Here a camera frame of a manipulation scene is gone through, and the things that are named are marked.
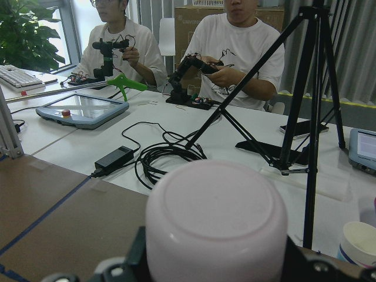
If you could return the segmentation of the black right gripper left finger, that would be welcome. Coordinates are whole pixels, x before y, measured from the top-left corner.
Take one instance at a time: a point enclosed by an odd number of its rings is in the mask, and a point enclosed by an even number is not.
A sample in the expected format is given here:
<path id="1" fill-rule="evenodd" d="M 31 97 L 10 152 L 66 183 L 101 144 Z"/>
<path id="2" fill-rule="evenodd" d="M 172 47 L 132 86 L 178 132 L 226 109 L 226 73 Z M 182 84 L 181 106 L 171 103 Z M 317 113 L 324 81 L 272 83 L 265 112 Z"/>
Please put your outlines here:
<path id="1" fill-rule="evenodd" d="M 86 281 L 147 281 L 145 226 L 138 228 L 125 257 L 101 261 Z"/>

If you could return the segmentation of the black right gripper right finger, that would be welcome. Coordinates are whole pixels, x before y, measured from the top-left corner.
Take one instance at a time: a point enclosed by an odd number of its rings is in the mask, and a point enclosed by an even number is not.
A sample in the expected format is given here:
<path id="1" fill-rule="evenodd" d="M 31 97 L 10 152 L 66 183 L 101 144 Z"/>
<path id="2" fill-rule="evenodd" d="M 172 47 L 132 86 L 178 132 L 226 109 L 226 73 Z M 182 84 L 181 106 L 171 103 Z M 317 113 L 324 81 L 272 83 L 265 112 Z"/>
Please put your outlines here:
<path id="1" fill-rule="evenodd" d="M 304 254 L 287 238 L 282 281 L 375 281 L 375 268 L 364 268 L 356 277 L 341 271 L 320 253 Z"/>

